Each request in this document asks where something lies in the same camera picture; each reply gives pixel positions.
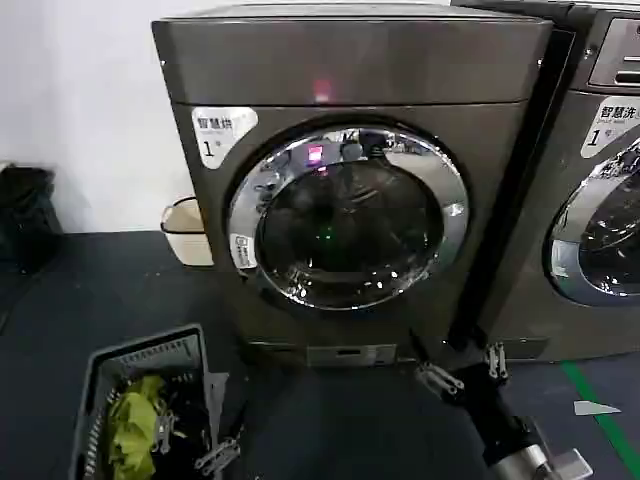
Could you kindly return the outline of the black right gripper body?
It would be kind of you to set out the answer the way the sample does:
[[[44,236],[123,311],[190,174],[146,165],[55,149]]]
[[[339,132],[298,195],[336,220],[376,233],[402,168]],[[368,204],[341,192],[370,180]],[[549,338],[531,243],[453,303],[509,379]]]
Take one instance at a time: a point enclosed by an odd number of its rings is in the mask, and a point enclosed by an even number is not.
[[[493,378],[485,363],[476,363],[453,372],[464,384],[454,404],[469,415],[484,446],[484,458],[506,458],[539,441],[539,436],[523,417],[513,413],[503,399],[502,380]]]

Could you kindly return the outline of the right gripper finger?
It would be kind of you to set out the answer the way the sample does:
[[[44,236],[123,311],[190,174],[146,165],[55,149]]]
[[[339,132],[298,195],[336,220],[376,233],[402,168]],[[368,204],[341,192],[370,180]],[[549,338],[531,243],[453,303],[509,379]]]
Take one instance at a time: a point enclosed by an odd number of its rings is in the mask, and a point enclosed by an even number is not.
[[[495,386],[503,386],[509,379],[504,343],[497,342],[488,345],[484,352],[484,361],[491,382]]]
[[[419,363],[414,376],[440,399],[458,401],[463,396],[463,382],[431,362]]]

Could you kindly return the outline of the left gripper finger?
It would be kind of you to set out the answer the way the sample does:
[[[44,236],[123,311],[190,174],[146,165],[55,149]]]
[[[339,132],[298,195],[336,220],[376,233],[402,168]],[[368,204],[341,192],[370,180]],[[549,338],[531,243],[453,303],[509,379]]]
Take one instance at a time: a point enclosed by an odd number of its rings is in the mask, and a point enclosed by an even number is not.
[[[237,440],[229,438],[194,463],[196,471],[222,471],[237,458]]]
[[[174,431],[176,416],[173,413],[159,415],[155,423],[155,450],[170,451],[170,439]]]

